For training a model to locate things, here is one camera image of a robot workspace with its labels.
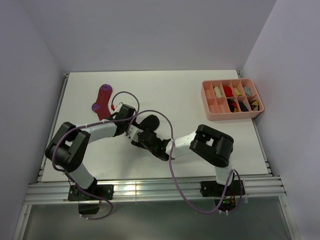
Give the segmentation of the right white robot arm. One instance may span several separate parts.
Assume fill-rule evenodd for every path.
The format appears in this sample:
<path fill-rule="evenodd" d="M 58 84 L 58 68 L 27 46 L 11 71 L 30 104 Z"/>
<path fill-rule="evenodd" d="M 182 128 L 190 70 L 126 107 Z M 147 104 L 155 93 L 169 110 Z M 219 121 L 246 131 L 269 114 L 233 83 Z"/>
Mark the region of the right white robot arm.
<path fill-rule="evenodd" d="M 129 128 L 128 136 L 133 145 L 148 150 L 162 161 L 174 160 L 192 153 L 198 155 L 214 166 L 217 191 L 227 195 L 233 190 L 234 183 L 229 176 L 233 169 L 230 156 L 234 139 L 231 136 L 204 124 L 176 140 L 158 138 L 154 131 L 134 125 Z"/>

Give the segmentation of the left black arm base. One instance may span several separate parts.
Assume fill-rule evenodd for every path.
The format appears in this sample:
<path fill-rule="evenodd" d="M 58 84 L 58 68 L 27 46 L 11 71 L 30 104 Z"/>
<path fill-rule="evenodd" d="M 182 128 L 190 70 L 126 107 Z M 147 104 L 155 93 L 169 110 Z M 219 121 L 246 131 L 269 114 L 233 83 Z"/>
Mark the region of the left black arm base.
<path fill-rule="evenodd" d="M 67 201 L 78 203 L 78 213 L 81 218 L 87 221 L 97 221 L 105 219 L 112 214 L 114 210 L 114 206 L 111 203 L 113 194 L 113 184 L 96 185 L 88 189 L 82 189 L 75 184 L 69 187 Z M 105 215 L 97 216 L 103 202 L 109 205 L 109 210 Z"/>

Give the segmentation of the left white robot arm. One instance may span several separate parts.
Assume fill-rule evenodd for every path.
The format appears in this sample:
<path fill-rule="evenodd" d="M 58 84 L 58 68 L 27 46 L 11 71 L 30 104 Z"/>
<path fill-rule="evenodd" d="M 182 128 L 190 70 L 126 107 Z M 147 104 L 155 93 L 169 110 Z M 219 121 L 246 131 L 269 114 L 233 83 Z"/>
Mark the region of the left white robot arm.
<path fill-rule="evenodd" d="M 64 172 L 80 187 L 79 194 L 82 197 L 91 200 L 96 197 L 98 188 L 97 179 L 83 164 L 88 144 L 122 135 L 135 113 L 135 108 L 121 103 L 109 118 L 89 126 L 80 127 L 64 122 L 48 144 L 45 157 L 51 160 L 57 171 Z"/>

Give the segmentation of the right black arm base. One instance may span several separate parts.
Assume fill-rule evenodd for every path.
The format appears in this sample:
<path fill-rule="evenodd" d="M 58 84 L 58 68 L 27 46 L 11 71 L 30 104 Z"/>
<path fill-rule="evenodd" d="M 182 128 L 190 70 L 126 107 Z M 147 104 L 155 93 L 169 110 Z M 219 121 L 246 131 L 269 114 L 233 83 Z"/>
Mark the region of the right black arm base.
<path fill-rule="evenodd" d="M 200 193 L 203 197 L 216 197 L 215 204 L 218 205 L 222 196 L 224 185 L 218 184 L 216 181 L 201 181 Z M 223 195 L 222 203 L 219 206 L 219 211 L 229 212 L 237 206 L 236 197 L 244 197 L 246 194 L 245 187 L 242 180 L 232 180 L 231 184 L 227 186 L 226 192 Z"/>

